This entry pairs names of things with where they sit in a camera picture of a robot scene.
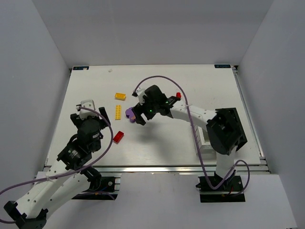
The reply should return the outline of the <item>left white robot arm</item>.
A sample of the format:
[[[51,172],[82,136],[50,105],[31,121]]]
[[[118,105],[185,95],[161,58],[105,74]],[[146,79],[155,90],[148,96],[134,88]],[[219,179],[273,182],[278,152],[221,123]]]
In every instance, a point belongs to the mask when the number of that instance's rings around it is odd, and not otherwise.
[[[92,165],[92,154],[101,149],[101,131],[111,123],[104,107],[98,111],[84,105],[77,106],[70,119],[77,128],[54,164],[40,179],[24,182],[32,188],[21,198],[8,201],[4,210],[11,217],[10,224],[20,229],[41,229],[48,218],[64,203],[87,192],[102,193],[105,182]]]

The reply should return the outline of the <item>purple butterfly lego block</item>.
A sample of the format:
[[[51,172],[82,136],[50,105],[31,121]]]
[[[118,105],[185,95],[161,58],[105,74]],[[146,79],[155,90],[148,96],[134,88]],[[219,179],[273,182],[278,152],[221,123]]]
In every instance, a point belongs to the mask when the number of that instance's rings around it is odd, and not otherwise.
[[[133,111],[132,111],[132,107],[126,109],[126,111],[125,111],[125,116],[126,116],[126,118],[129,119],[129,121],[130,121],[131,123],[134,123],[134,122],[136,121],[136,117],[135,117],[135,115],[134,115],[134,113],[133,113]]]

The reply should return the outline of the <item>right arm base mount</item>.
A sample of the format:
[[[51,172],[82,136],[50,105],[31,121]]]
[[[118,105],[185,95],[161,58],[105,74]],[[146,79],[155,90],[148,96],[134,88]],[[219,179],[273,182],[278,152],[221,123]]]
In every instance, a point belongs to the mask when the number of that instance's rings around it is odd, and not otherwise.
[[[244,188],[240,176],[234,176],[227,184],[213,190],[208,185],[204,176],[198,177],[196,188],[200,194],[201,203],[238,203],[245,202]]]

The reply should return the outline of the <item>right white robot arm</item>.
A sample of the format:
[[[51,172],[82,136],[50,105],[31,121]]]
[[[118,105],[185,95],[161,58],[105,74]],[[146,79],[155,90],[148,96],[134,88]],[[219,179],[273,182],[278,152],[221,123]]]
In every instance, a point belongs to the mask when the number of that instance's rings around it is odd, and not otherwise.
[[[132,95],[139,102],[132,108],[136,123],[145,125],[147,120],[156,114],[172,119],[184,120],[191,124],[192,131],[200,127],[207,132],[209,142],[216,152],[215,182],[207,178],[206,182],[212,190],[217,190],[235,175],[234,154],[246,143],[247,138],[235,108],[206,110],[188,105],[181,97],[167,97],[157,85],[147,89],[136,89]]]

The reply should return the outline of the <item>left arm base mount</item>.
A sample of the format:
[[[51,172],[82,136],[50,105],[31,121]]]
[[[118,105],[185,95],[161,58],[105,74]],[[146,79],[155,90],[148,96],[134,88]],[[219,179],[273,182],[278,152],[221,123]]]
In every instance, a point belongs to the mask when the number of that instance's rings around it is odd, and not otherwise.
[[[89,187],[72,199],[77,200],[115,200],[120,190],[120,174],[102,174],[96,181],[90,182]]]

